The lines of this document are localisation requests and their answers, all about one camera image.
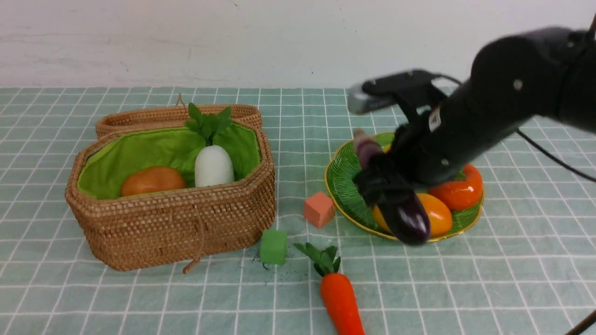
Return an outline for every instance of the red bell pepper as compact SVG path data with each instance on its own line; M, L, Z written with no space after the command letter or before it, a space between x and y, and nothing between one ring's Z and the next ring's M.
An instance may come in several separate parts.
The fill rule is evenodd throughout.
M429 194L444 202L454 212L474 206L482 197L484 189L480 171L472 164L462 170L465 178L445 182L429 190Z

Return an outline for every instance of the pink cube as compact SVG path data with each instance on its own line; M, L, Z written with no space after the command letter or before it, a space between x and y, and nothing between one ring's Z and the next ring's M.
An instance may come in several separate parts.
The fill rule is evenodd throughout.
M333 200L323 192L317 192L304 201L304 218L317 228L322 228L335 216Z

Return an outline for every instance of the white radish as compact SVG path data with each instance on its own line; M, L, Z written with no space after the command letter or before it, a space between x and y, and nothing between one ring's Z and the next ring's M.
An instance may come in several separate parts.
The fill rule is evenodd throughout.
M228 152L213 144L199 151L194 161L194 183L205 187L234 182L234 167Z
M215 135L225 131L231 124L232 108L224 108L218 114L203 114L198 107L188 104L186 127L205 140L205 147L194 161L194 185L206 187L234 182L234 167L226 149L214 143Z

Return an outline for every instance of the yellow plate rim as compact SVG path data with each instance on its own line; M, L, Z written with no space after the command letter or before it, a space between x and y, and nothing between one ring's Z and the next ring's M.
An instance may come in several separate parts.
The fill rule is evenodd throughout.
M378 136L378 135L383 135L383 134L392 134L393 132L382 132L382 133L378 133L375 134L374 137ZM339 155L339 152L348 144L350 144L351 142L353 142L354 140L350 140L344 144L342 144L341 147L339 147L339 149L336 150L335 154L333 155L333 158L331 158L331 161L329 162L329 164L327 164L327 167L325 168L325 175L324 175L324 181L325 181L325 188L327 189L327 193L329 193L329 197L332 199L333 201L333 205L335 205L335 208L337 210L339 210L339 212L349 221L351 221L351 223L353 223L354 225L356 225L357 227L360 227L361 229L364 229L365 231L368 231L369 233L373 234L373 235L377 235L380 237L384 237L388 240L393 240L393 241L399 241L395 236L391 236L389 234L385 234L382 233L380 231L376 231L373 230L371 228L366 227L365 225L362 225L360 222L356 221L356 219L354 219L353 217L351 217L350 215L348 215L346 212L343 211L343 209L339 206L339 204L337 203L336 198L333 196L333 193L331 192L331 188L329 187L329 182L327 181L327 172L329 171L329 167L331 166L331 163L333 161L335 161L335 159L337 158L337 155ZM480 204L479 204L479 209L478 209L478 214L476 215L476 218L474 219L474 221L472 221L472 223L470 223L469 225L467 225L465 228L462 228L458 231L452 232L450 234L445 234L445 235L441 235L439 237L435 237L435 238L431 238L428 240L429 243L433 243L433 242L437 242L440 240L445 240L447 238L451 238L460 234L463 234L464 232L466 232L468 229L472 228L473 226L476 225L476 223L480 220L480 217L482 216L482 206L484 204L484 199L485 199L485 194L484 191L482 192L482 198L480 198Z

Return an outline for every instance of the checkered tablecloth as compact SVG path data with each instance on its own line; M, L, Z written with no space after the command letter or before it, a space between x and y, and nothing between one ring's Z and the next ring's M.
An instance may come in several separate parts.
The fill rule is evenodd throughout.
M186 263L116 272L91 252L64 187L106 114L175 104L254 104L276 170L275 229L287 263L266 270L258 245ZM398 108L348 115L344 89L0 88L0 334L334 334L319 276L294 242L339 247L367 335L561 335L596 308L596 184L513 136L473 163L483 216L420 248L371 236L339 213L307 224L307 196L351 129L394 131ZM596 175L596 138L536 119L523 128ZM596 334L596 328L589 334Z

